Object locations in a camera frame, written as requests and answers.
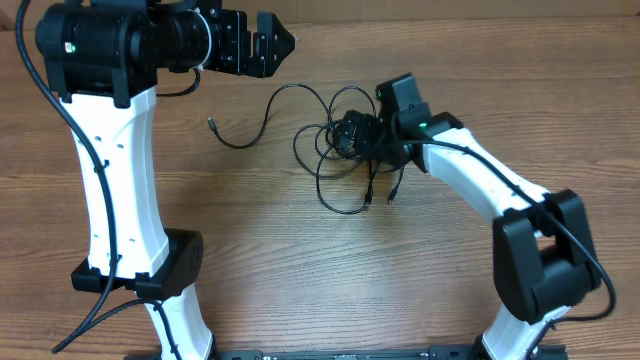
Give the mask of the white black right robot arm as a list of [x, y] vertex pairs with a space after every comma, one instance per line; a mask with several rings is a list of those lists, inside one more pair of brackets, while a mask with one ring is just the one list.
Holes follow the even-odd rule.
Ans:
[[338, 156], [414, 163], [455, 190], [492, 226], [493, 283], [501, 307], [471, 345], [433, 346], [432, 359], [565, 359], [562, 346], [542, 346], [549, 330], [572, 321], [570, 310], [600, 285], [586, 211], [571, 190], [552, 193], [519, 176], [486, 151], [448, 112], [433, 114], [412, 74], [376, 88], [372, 113], [349, 110], [330, 120], [327, 142]]

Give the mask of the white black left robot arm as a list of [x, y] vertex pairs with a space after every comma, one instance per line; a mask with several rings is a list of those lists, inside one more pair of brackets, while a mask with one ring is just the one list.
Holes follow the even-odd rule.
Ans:
[[200, 233], [162, 225], [152, 156], [157, 73], [272, 76], [294, 36], [271, 12], [250, 31], [218, 1], [64, 1], [36, 28], [49, 96], [70, 118], [90, 222], [75, 289], [125, 288], [145, 306], [163, 359], [211, 359], [216, 346], [195, 290]]

